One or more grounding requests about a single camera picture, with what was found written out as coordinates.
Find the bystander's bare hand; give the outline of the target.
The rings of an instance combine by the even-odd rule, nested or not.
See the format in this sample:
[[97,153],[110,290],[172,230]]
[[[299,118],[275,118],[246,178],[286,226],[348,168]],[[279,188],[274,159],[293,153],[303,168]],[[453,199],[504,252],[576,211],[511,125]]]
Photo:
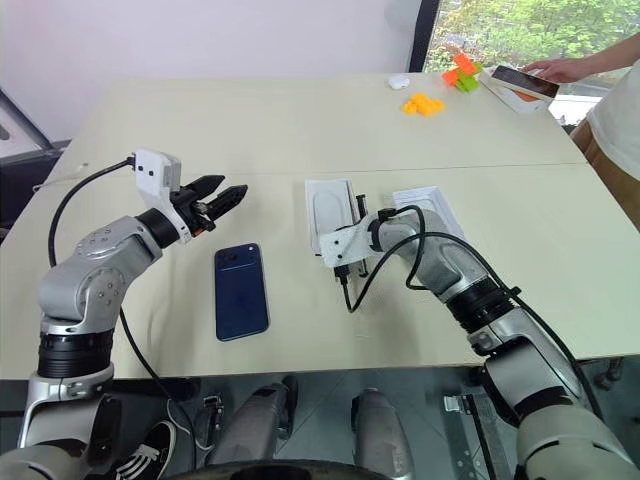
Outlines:
[[573,83],[590,75],[586,60],[573,58],[533,62],[522,71],[553,83]]

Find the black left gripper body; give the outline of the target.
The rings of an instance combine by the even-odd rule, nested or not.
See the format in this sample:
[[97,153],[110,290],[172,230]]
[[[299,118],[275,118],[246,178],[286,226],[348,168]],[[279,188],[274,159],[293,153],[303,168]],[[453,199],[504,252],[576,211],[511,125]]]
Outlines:
[[199,236],[205,231],[216,228],[215,222],[208,217],[208,207],[202,200],[213,193],[209,187],[197,187],[195,184],[181,186],[169,195],[170,202],[186,224],[192,236]]

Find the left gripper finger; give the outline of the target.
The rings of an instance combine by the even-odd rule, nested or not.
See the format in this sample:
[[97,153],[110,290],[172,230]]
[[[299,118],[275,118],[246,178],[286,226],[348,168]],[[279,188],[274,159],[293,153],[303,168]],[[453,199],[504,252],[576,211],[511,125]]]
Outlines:
[[237,207],[244,199],[248,191],[248,186],[234,185],[218,194],[218,196],[207,203],[206,216],[210,221],[216,221],[232,209]]
[[191,183],[191,190],[198,198],[206,198],[213,194],[224,180],[224,175],[204,175]]

